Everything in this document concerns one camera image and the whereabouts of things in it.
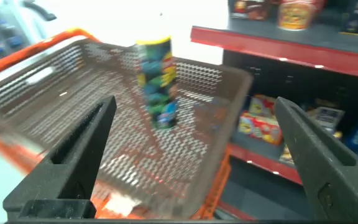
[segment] wire mesh basket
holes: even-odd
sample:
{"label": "wire mesh basket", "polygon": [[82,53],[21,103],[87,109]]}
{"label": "wire mesh basket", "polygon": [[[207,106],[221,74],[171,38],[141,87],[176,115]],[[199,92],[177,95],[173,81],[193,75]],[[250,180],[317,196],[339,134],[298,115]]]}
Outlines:
{"label": "wire mesh basket", "polygon": [[114,95],[117,111],[98,179],[140,200],[157,218],[191,217],[213,185],[252,78],[242,70],[176,58],[178,122],[156,130],[135,61],[131,47],[78,40],[0,82],[0,125],[46,153],[95,102]]}

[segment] shelf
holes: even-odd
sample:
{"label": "shelf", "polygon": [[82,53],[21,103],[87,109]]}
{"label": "shelf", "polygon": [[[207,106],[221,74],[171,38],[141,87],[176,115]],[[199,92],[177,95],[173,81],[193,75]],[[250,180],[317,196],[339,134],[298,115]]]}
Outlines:
{"label": "shelf", "polygon": [[231,174],[219,203],[235,208],[235,216],[243,220],[312,219],[302,186],[236,158],[230,163]]}
{"label": "shelf", "polygon": [[227,22],[193,26],[191,40],[309,67],[322,65],[326,70],[358,76],[358,35],[339,33],[338,12],[322,11],[303,31],[277,27],[277,8],[266,21],[223,19]]}
{"label": "shelf", "polygon": [[282,176],[297,184],[302,184],[295,166],[279,160],[283,152],[283,144],[276,146],[237,132],[232,135],[231,141],[228,144],[231,156]]}

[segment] snack can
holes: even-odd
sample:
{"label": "snack can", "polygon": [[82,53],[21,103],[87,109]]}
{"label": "snack can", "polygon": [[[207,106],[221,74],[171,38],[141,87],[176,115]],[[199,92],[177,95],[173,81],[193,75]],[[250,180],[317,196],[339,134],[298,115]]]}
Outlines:
{"label": "snack can", "polygon": [[177,73],[172,59],[171,37],[137,40],[137,79],[143,88],[153,127],[172,128],[177,122]]}
{"label": "snack can", "polygon": [[286,30],[306,29],[322,0],[283,0],[278,10],[278,26]]}

